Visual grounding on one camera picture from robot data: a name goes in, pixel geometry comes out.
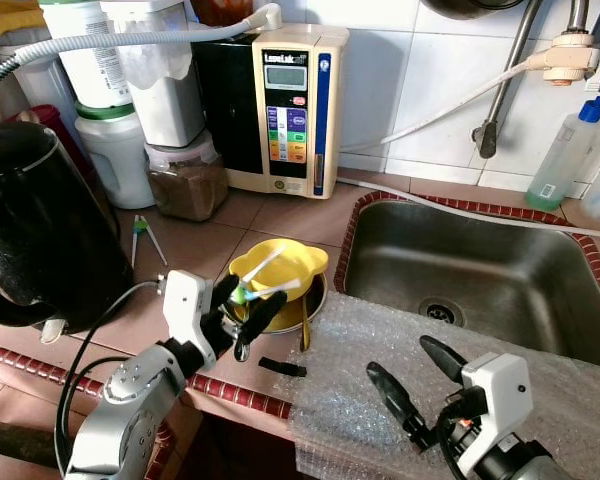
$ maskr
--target blue cap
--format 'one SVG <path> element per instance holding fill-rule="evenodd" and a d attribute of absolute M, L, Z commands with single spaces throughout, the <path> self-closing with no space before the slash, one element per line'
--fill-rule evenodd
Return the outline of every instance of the blue cap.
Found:
<path fill-rule="evenodd" d="M 587 123 L 596 123 L 600 120 L 600 96 L 596 97 L 595 100 L 584 102 L 578 118 Z"/>

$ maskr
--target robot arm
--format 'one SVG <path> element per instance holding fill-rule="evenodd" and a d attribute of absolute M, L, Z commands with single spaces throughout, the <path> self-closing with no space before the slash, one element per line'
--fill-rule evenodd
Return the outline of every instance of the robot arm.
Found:
<path fill-rule="evenodd" d="M 483 480 L 574 480 L 540 443 L 524 442 L 514 433 L 533 410 L 523 358 L 488 353 L 468 363 L 435 338 L 425 335 L 420 345 L 462 386 L 447 398 L 435 430 L 427 428 L 395 377 L 375 362 L 367 366 L 383 403 L 419 453 L 439 443 L 456 480 L 466 480 L 472 471 Z"/>
<path fill-rule="evenodd" d="M 169 273 L 163 313 L 172 337 L 129 358 L 106 381 L 102 401 L 78 431 L 66 480 L 144 478 L 156 429 L 186 379 L 213 367 L 234 341 L 236 358 L 246 360 L 251 341 L 286 303 L 286 294 L 278 292 L 238 327 L 218 310 L 237 285 L 233 275 L 213 289 L 195 275 Z"/>

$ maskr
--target sink drain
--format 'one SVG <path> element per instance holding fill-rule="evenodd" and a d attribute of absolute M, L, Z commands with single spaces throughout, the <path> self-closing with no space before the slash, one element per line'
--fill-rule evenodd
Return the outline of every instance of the sink drain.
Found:
<path fill-rule="evenodd" d="M 464 325 L 464 319 L 462 318 L 460 309 L 449 300 L 428 298 L 420 304 L 418 313 L 448 323 L 449 325 L 456 325 L 458 327 Z"/>

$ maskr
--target yellow cloth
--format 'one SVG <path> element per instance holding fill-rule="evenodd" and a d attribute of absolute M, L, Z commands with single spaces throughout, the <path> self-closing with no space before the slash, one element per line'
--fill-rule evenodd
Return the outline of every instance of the yellow cloth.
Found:
<path fill-rule="evenodd" d="M 37 0 L 0 1 L 0 35 L 20 28 L 46 27 Z"/>

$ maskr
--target green lid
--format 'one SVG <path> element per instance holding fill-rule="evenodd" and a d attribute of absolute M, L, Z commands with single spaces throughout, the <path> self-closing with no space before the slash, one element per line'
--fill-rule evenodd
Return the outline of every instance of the green lid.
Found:
<path fill-rule="evenodd" d="M 38 0 L 38 5 L 67 5 L 69 3 L 97 2 L 98 0 Z"/>
<path fill-rule="evenodd" d="M 127 103 L 119 107 L 92 108 L 85 107 L 78 101 L 76 101 L 76 111 L 80 117 L 87 120 L 112 120 L 114 118 L 126 117 L 135 112 L 133 103 Z"/>

